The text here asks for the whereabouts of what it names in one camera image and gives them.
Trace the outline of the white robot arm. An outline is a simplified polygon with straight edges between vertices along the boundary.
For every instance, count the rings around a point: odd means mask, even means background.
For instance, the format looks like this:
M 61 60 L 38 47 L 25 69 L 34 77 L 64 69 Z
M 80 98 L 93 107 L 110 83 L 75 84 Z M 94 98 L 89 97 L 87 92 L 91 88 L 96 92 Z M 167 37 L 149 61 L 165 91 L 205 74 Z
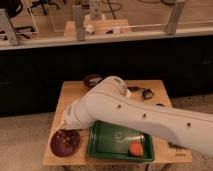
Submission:
M 85 129 L 99 120 L 213 156 L 213 114 L 150 105 L 127 94 L 120 77 L 105 78 L 64 110 L 63 128 Z

